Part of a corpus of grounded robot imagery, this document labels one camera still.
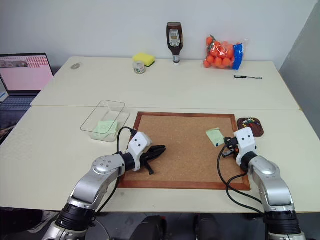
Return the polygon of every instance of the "robotic arm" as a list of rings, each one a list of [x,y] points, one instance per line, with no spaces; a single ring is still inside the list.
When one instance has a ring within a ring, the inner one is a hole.
[[[234,133],[226,145],[231,152],[238,152],[236,163],[252,176],[259,187],[264,209],[264,223],[269,240],[306,240],[300,230],[290,190],[280,176],[279,167],[257,155],[256,141],[251,128]]]
[[[153,174],[148,161],[161,155],[166,147],[152,146],[144,153],[151,143],[146,134],[137,132],[125,154],[117,152],[94,160],[91,169],[76,184],[57,220],[50,225],[42,240],[84,240],[110,183],[125,171],[138,171],[141,166]]]

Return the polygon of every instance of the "bag of oranges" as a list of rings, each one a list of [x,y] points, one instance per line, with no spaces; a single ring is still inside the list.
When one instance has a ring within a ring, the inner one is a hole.
[[[236,44],[227,41],[217,41],[213,36],[206,38],[206,58],[203,61],[205,68],[238,70],[244,56],[243,43]]]

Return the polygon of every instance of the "laptop keyboard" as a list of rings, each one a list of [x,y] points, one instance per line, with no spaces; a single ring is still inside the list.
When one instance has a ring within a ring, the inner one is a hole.
[[[33,97],[8,97],[0,105],[1,110],[8,111],[27,111],[31,106]]]

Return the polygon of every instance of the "yellow sponge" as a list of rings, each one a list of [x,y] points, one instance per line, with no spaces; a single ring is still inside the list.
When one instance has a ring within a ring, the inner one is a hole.
[[[133,61],[141,61],[146,67],[150,67],[156,60],[152,55],[140,52],[132,57]]]

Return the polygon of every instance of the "green sticky note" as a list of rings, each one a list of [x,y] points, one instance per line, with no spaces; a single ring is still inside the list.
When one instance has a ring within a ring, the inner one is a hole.
[[[99,121],[94,128],[91,138],[96,140],[103,140],[110,134],[115,134],[118,130],[118,121]]]
[[[221,134],[219,128],[213,128],[205,132],[210,141],[215,147],[218,147],[221,144],[224,144],[224,136]]]

